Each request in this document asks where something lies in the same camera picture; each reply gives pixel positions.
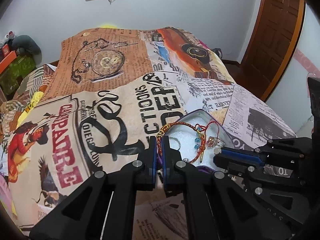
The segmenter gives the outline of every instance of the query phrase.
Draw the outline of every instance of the wooden floor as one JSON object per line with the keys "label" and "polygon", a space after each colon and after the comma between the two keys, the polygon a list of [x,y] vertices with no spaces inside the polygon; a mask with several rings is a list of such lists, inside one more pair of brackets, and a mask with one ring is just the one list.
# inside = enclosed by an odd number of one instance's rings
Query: wooden floor
{"label": "wooden floor", "polygon": [[244,87],[258,98],[263,95],[265,81],[259,81],[256,77],[250,75],[250,73],[244,73],[242,69],[236,65],[225,64],[225,66],[237,84]]}

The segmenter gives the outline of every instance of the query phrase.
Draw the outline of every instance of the door panel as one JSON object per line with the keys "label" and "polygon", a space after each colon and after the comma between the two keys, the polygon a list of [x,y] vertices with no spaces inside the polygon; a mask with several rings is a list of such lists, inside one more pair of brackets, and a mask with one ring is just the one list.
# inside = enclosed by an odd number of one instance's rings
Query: door panel
{"label": "door panel", "polygon": [[297,42],[297,35],[294,41],[292,38],[297,22],[299,24],[299,11],[303,9],[301,0],[264,0],[255,36],[241,63],[244,73],[256,83],[251,92],[257,97],[265,97],[266,90],[270,90],[271,85],[275,86],[275,77],[280,78],[279,70],[285,70],[282,63],[291,42]]}

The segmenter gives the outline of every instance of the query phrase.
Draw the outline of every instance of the red box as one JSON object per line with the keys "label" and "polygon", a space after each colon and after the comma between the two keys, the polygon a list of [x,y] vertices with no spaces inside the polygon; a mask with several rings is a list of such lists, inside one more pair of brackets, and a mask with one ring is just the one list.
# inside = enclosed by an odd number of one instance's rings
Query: red box
{"label": "red box", "polygon": [[2,47],[3,56],[6,57],[10,53],[9,45],[6,44]]}

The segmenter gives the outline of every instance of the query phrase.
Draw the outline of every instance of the yellow object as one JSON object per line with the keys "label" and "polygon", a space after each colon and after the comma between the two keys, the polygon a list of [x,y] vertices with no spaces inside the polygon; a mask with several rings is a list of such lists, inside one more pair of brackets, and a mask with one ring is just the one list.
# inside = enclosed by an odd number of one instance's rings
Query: yellow object
{"label": "yellow object", "polygon": [[100,28],[105,28],[105,29],[117,29],[116,26],[113,25],[102,25]]}
{"label": "yellow object", "polygon": [[43,92],[41,92],[41,91],[34,93],[32,99],[30,101],[30,104],[26,107],[26,109],[24,109],[23,113],[18,118],[17,128],[21,125],[23,120],[28,116],[30,111],[38,104],[38,102],[40,101],[42,96],[43,96]]}

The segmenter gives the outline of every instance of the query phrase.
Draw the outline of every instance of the door frame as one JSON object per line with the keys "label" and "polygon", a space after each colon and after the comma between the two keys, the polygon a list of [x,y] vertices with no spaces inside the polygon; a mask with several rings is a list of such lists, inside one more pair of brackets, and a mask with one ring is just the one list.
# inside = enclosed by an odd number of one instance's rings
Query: door frame
{"label": "door frame", "polygon": [[[261,16],[262,16],[262,11],[263,11],[263,6],[264,6],[265,0],[261,0],[260,2],[260,7],[259,7],[259,12],[258,12],[258,16],[257,16],[257,20],[256,23],[254,25],[253,31],[252,31],[252,35],[248,44],[248,47],[245,51],[244,57],[241,61],[240,67],[241,69],[243,69],[244,63],[248,58],[251,46],[253,44],[253,40],[256,36],[259,24],[260,24],[260,20],[261,20]],[[278,71],[276,72],[276,75],[273,77],[272,81],[270,82],[269,86],[267,87],[266,91],[263,93],[263,95],[261,96],[261,100],[262,101],[266,101],[269,96],[271,95],[271,93],[273,92],[273,90],[276,88],[277,84],[279,83],[280,79],[282,78],[287,66],[289,65],[289,62],[293,56],[293,53],[297,47],[298,41],[299,41],[299,37],[300,37],[300,33],[302,30],[302,26],[303,26],[303,20],[304,20],[304,15],[305,15],[305,11],[306,11],[306,3],[304,0],[299,0],[299,11],[298,11],[298,17],[297,17],[297,23],[296,26],[294,28],[293,31],[293,35],[292,35],[292,39],[290,42],[290,45],[288,47],[288,50],[284,56],[284,59],[278,69]]]}

